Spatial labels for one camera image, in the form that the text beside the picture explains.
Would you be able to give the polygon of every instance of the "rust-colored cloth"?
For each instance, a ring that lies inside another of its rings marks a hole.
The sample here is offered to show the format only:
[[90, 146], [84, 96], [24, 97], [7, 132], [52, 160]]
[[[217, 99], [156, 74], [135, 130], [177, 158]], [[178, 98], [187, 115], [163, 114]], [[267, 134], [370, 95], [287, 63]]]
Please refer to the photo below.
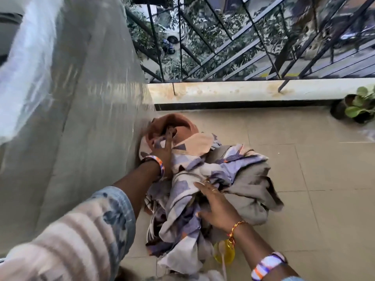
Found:
[[160, 118], [154, 118], [146, 131], [146, 142], [151, 150], [160, 137], [165, 136], [168, 127], [175, 127], [172, 144], [176, 146], [193, 134], [199, 132], [196, 125], [180, 113], [170, 113]]

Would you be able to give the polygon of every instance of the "bracelet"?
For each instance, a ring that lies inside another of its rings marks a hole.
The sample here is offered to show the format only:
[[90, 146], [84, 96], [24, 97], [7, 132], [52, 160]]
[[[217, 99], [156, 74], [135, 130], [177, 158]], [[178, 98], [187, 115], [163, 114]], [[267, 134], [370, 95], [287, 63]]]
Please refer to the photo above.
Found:
[[141, 163], [144, 163], [144, 162], [149, 161], [149, 160], [154, 160], [154, 161], [156, 161], [156, 162], [159, 164], [159, 166], [160, 166], [160, 178], [157, 180], [157, 181], [159, 181], [160, 179], [163, 178], [164, 173], [165, 173], [165, 167], [164, 167], [164, 165], [163, 165], [163, 162], [162, 162], [162, 160], [159, 159], [157, 156], [148, 155], [148, 156], [144, 157], [144, 158], [141, 160]]
[[284, 255], [278, 252], [273, 252], [269, 256], [266, 256], [261, 262], [252, 270], [251, 279], [253, 281], [261, 281], [265, 275], [267, 275], [276, 266], [288, 263]]
[[236, 224], [232, 227], [232, 231], [231, 231], [231, 232], [229, 233], [229, 235], [228, 235], [228, 237], [229, 237], [229, 239], [228, 239], [228, 241], [229, 241], [229, 243], [228, 243], [228, 247], [233, 248], [234, 245], [236, 244], [236, 241], [234, 240], [234, 236], [233, 236], [233, 231], [234, 231], [234, 229], [235, 229], [238, 225], [241, 225], [241, 224], [243, 224], [243, 223], [246, 223], [246, 221], [238, 222], [238, 223], [236, 223]]

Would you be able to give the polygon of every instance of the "pile of clothes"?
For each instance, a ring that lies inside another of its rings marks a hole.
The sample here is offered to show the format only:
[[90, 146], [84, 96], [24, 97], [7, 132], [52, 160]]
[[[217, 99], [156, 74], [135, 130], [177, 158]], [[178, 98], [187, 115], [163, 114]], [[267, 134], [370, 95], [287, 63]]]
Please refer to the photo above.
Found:
[[146, 197], [152, 211], [147, 250], [161, 257], [158, 264], [183, 274], [194, 274], [213, 255], [213, 244], [227, 239], [195, 214], [209, 207], [194, 182], [208, 179], [224, 193], [243, 219], [264, 224], [268, 211], [280, 211], [283, 203], [267, 176], [268, 158], [244, 144], [222, 146], [211, 133], [198, 128], [182, 114], [154, 119], [142, 138], [139, 156], [165, 145], [165, 133], [175, 128], [172, 139], [172, 180], [154, 183]]

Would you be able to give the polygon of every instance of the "black baseboard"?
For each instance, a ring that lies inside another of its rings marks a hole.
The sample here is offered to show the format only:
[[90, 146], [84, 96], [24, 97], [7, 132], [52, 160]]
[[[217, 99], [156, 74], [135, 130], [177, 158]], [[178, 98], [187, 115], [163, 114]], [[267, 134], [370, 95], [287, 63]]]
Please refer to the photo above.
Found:
[[217, 101], [213, 103], [163, 103], [156, 104], [157, 111], [222, 108], [286, 108], [292, 106], [329, 106], [336, 100], [267, 100], [267, 101]]

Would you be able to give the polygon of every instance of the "plastic-wrapped mattress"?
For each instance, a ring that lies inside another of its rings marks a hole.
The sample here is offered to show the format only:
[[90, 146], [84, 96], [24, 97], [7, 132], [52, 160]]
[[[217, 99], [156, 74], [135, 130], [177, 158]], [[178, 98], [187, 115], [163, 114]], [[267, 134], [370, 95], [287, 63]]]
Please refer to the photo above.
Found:
[[152, 113], [119, 0], [30, 0], [0, 67], [0, 257], [132, 169]]

